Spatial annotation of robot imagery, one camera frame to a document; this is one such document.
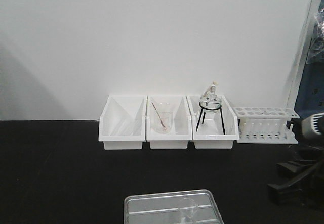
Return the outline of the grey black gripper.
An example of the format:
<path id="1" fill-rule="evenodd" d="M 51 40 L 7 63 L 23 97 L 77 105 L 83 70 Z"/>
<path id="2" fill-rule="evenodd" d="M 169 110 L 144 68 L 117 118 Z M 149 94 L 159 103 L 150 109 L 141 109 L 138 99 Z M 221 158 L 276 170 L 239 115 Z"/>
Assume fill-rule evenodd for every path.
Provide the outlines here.
<path id="1" fill-rule="evenodd" d="M 323 112 L 302 121 L 305 139 L 323 146 Z M 279 177 L 290 178 L 283 184 L 268 184 L 269 199 L 275 204 L 300 201 L 301 204 L 323 204 L 323 166 L 315 160 L 290 160 L 276 164 Z"/>

